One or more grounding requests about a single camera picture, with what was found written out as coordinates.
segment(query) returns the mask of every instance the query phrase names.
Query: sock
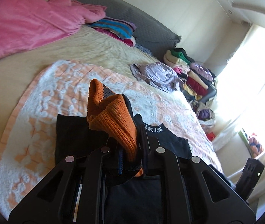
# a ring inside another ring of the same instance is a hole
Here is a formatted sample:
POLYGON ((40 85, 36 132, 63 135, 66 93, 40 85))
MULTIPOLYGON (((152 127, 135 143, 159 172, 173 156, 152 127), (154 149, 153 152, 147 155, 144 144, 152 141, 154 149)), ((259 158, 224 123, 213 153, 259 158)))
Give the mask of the sock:
POLYGON ((137 129, 121 94, 97 79, 90 82, 87 120, 91 130, 103 130, 125 149, 128 161, 137 155, 137 129))

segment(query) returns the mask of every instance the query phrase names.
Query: striped pillow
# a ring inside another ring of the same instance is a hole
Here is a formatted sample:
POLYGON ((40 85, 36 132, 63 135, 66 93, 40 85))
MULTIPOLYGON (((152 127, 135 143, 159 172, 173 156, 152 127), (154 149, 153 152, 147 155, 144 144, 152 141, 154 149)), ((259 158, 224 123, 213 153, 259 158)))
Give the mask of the striped pillow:
POLYGON ((121 39, 130 39, 136 26, 124 20, 105 17, 97 22, 89 24, 92 28, 107 29, 116 34, 121 39))

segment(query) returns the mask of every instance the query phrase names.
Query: silver screw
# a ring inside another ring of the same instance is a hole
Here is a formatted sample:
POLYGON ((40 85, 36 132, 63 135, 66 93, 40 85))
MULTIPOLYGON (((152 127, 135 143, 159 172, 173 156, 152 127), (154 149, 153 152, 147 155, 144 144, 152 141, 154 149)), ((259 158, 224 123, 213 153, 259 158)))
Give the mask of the silver screw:
POLYGON ((165 148, 163 148, 163 147, 158 147, 158 148, 156 148, 156 151, 157 151, 158 153, 164 153, 166 150, 165 150, 165 148))
POLYGON ((101 148, 101 152, 103 152, 103 153, 107 153, 109 151, 110 151, 110 148, 109 147, 102 147, 101 148))
POLYGON ((200 159, 199 157, 197 157, 197 156, 193 156, 193 157, 192 157, 192 161, 193 161, 194 163, 199 163, 199 162, 201 161, 201 159, 200 159))
POLYGON ((66 162, 73 162, 74 161, 74 156, 68 156, 65 158, 66 162))

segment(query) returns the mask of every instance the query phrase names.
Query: pink comforter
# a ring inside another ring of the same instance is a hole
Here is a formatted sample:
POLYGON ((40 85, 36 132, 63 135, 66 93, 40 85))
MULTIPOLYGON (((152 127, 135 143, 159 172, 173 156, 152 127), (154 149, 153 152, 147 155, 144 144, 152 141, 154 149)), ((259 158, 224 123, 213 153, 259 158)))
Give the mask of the pink comforter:
POLYGON ((0 58, 75 34, 105 10, 74 0, 0 0, 0 58))

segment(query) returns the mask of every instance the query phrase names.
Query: patterned blanket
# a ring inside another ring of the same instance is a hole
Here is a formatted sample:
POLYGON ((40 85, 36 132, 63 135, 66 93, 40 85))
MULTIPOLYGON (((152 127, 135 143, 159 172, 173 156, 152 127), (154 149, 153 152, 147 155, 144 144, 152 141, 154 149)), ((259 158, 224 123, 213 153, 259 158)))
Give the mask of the patterned blanket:
POLYGON ((222 170, 189 105, 164 99, 140 83, 101 66, 60 60, 33 80, 4 130, 0 143, 0 212, 5 218, 55 166, 57 114, 85 117, 93 78, 115 93, 125 94, 133 113, 140 114, 145 123, 156 126, 163 123, 175 135, 188 139, 193 155, 222 170))

